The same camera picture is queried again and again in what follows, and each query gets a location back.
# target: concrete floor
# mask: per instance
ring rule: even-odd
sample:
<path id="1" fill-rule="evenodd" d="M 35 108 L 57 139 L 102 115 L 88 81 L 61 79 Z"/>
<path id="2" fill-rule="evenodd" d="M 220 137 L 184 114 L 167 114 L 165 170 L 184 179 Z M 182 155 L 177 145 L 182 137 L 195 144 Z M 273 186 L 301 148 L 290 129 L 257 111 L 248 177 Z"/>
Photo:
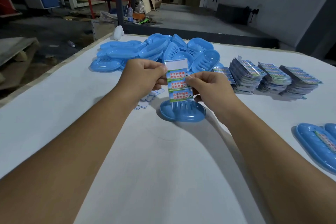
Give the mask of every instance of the concrete floor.
<path id="1" fill-rule="evenodd" d="M 225 23 L 214 16 L 214 11 L 206 8 L 161 4 L 157 11 L 146 15 L 157 22 L 154 27 L 272 38 L 248 26 Z"/>
<path id="2" fill-rule="evenodd" d="M 0 25 L 0 38 L 36 37 L 41 48 L 36 52 L 33 63 L 43 62 L 46 55 L 54 55 L 58 62 L 61 62 L 83 48 L 83 46 L 70 47 L 67 41 L 77 43 L 80 35 L 86 30 L 91 30 L 91 22 L 67 21 L 47 16 L 31 17 Z"/>

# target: wooden pallet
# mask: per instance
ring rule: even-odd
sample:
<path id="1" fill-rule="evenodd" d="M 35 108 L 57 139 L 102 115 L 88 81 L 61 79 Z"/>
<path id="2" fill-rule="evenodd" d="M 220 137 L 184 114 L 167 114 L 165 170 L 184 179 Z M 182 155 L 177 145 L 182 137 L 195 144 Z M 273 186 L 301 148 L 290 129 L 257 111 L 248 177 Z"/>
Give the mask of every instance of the wooden pallet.
<path id="1" fill-rule="evenodd" d="M 0 90 L 19 86 L 39 47 L 35 37 L 0 39 Z"/>

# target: white table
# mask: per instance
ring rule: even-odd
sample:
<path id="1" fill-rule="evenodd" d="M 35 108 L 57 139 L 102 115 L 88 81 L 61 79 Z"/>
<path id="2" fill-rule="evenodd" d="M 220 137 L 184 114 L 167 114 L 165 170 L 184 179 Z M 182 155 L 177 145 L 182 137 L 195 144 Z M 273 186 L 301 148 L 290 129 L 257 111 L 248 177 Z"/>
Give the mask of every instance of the white table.
<path id="1" fill-rule="evenodd" d="M 121 40 L 145 39 L 125 35 Z M 84 52 L 0 109 L 0 177 L 56 137 L 115 86 L 120 72 L 88 69 L 98 48 Z M 214 48 L 226 66 L 241 55 L 255 64 L 299 66 L 324 82 L 307 95 L 307 100 L 238 95 L 317 166 L 293 137 L 291 128 L 300 122 L 336 123 L 336 68 L 291 52 L 223 44 L 214 44 Z M 75 223 L 268 223 L 267 208 L 228 129 L 209 110 L 207 118 L 195 124 L 164 121 L 156 109 L 166 99 L 167 91 L 147 109 L 132 111 Z M 335 175 L 318 168 L 336 180 Z"/>

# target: label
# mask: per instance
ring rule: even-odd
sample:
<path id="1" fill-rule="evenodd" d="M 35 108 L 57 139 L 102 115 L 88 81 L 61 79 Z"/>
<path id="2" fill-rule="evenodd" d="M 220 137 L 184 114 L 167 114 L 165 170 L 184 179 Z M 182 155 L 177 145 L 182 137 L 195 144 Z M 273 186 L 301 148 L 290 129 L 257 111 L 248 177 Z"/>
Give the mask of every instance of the label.
<path id="1" fill-rule="evenodd" d="M 187 59 L 165 61 L 168 69 L 166 73 L 170 102 L 192 100 L 193 91 L 186 83 L 188 70 Z"/>

